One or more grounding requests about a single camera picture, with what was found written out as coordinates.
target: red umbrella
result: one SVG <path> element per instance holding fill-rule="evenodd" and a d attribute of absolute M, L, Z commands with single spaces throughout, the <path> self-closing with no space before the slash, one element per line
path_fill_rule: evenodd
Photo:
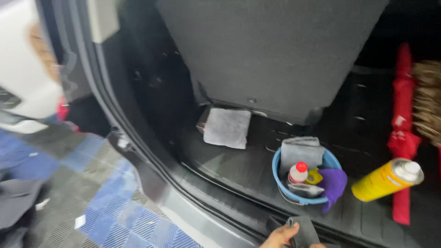
<path fill-rule="evenodd" d="M 396 78 L 393 81 L 393 131 L 388 142 L 394 158 L 412 159 L 421 138 L 412 134 L 412 95 L 416 87 L 411 76 L 412 57 L 408 43 L 398 49 Z M 394 221 L 410 225 L 410 188 L 393 194 L 392 216 Z"/>

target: black floor mat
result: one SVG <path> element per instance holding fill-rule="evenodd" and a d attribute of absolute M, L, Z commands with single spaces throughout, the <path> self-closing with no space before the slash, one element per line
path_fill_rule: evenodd
<path fill-rule="evenodd" d="M 350 191 L 352 182 L 390 159 L 386 143 L 392 108 L 391 80 L 390 75 L 349 75 L 315 127 L 290 126 L 253 116 L 246 150 L 205 143 L 195 128 L 200 109 L 180 132 L 179 156 L 192 168 L 235 191 L 289 213 L 309 215 L 314 222 L 358 238 L 386 247 L 435 247 L 441 242 L 434 218 L 441 214 L 441 195 L 436 191 L 439 179 L 434 147 L 422 144 L 419 150 L 417 161 L 426 173 L 426 181 L 412 189 L 410 227 L 392 220 L 390 197 L 362 203 Z M 281 141 L 293 135 L 318 136 L 349 176 L 345 194 L 326 214 L 321 212 L 321 205 L 293 205 L 279 193 L 271 160 Z"/>

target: person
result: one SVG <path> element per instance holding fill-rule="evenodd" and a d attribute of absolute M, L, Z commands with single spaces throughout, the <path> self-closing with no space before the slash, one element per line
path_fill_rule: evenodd
<path fill-rule="evenodd" d="M 286 224 L 274 230 L 260 246 L 260 248 L 283 248 L 284 244 L 291 245 L 290 239 L 295 236 L 300 229 L 300 225 L 295 223 L 292 227 Z M 323 244 L 312 244 L 310 248 L 326 248 Z"/>

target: white bottle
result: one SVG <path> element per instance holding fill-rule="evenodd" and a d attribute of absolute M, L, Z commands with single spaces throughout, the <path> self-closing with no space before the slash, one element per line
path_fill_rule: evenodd
<path fill-rule="evenodd" d="M 305 162 L 298 162 L 289 169 L 288 182 L 302 184 L 308 177 L 308 165 Z"/>

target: garage floor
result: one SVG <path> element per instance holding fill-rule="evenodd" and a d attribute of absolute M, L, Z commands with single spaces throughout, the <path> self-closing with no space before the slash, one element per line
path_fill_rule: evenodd
<path fill-rule="evenodd" d="M 25 247 L 200 247 L 140 191 L 132 165 L 102 138 L 62 125 L 32 135 L 0 130 L 0 169 L 46 183 L 30 212 Z M 75 219 L 86 222 L 74 229 Z"/>

